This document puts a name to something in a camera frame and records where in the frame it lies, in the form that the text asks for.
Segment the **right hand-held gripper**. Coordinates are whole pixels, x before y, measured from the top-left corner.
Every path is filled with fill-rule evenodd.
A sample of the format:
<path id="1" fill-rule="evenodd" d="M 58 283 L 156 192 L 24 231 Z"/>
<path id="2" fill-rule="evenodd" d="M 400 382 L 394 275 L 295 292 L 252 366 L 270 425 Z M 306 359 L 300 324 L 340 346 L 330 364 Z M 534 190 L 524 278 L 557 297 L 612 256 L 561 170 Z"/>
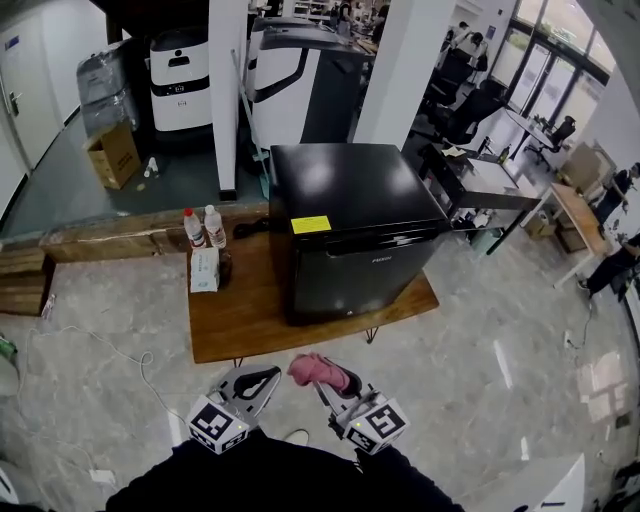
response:
<path id="1" fill-rule="evenodd" d="M 410 426 L 397 400 L 386 397 L 347 368 L 340 367 L 346 382 L 340 391 L 314 382 L 313 387 L 330 411 L 330 422 L 341 438 L 365 454 L 374 455 L 395 442 Z"/>

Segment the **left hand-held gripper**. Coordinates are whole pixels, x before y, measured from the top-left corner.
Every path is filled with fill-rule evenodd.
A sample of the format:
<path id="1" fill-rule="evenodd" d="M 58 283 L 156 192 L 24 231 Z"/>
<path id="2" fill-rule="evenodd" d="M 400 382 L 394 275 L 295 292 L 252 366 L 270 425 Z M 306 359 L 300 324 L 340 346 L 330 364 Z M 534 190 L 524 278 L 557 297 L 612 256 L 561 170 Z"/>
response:
<path id="1" fill-rule="evenodd" d="M 257 416 L 281 380 L 275 365 L 231 368 L 187 416 L 190 436 L 215 454 L 223 454 L 258 428 Z"/>

